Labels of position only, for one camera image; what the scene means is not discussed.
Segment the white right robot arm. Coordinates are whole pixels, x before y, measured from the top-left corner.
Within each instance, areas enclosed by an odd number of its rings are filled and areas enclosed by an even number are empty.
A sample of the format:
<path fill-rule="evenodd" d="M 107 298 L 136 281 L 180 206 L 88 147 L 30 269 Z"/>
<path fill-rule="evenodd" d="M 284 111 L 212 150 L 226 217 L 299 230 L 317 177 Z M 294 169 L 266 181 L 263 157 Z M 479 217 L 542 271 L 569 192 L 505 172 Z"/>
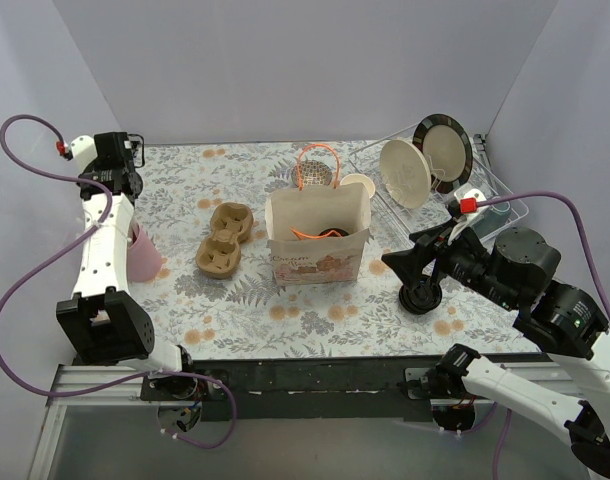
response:
<path fill-rule="evenodd" d="M 561 254 L 536 231 L 513 227 L 486 249 L 455 221 L 413 233 L 413 247 L 382 261 L 402 283 L 399 301 L 424 314 L 441 302 L 450 277 L 516 315 L 513 326 L 581 391 L 579 398 L 537 385 L 462 344 L 413 381 L 432 397 L 483 397 L 539 424 L 589 470 L 610 479 L 610 327 L 585 291 L 554 278 Z"/>

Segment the black plastic cup lid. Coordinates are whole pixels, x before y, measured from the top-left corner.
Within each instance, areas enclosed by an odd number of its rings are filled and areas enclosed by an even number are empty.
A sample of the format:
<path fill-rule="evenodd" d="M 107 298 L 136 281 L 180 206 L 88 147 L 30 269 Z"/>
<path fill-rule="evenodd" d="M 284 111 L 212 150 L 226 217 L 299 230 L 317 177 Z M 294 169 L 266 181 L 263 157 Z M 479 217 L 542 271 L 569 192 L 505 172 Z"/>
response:
<path fill-rule="evenodd" d="M 319 235 L 318 238 L 322 239 L 322 238 L 342 238 L 342 237 L 346 237 L 349 236 L 349 233 L 343 229 L 340 228 L 329 228 L 326 230 L 323 230 Z"/>

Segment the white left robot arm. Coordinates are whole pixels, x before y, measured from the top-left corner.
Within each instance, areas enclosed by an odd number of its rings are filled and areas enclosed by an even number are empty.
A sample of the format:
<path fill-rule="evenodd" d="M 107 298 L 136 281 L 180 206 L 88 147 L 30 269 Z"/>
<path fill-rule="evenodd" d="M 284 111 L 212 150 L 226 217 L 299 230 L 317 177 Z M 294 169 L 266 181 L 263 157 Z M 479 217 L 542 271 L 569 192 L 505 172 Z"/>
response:
<path fill-rule="evenodd" d="M 143 190 L 144 139 L 107 132 L 74 139 L 66 152 L 80 170 L 77 185 L 87 238 L 68 300 L 58 302 L 57 321 L 86 365 L 121 365 L 163 378 L 178 400 L 198 386 L 187 351 L 157 338 L 153 322 L 129 285 L 154 278 L 162 258 L 134 218 Z"/>

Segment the beige paper takeout bag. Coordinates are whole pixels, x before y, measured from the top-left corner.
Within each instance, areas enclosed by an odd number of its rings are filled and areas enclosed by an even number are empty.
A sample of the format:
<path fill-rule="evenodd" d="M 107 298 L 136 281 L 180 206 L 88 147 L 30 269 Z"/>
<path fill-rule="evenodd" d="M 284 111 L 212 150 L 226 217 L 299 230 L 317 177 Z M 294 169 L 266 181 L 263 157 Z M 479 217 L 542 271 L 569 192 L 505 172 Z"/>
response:
<path fill-rule="evenodd" d="M 303 151 L 316 148 L 334 156 L 331 184 L 279 189 L 265 203 L 270 260 L 280 286 L 355 281 L 369 237 L 371 204 L 366 189 L 340 184 L 340 157 L 330 146 L 314 143 Z M 319 239 L 329 228 L 343 229 L 349 236 Z"/>

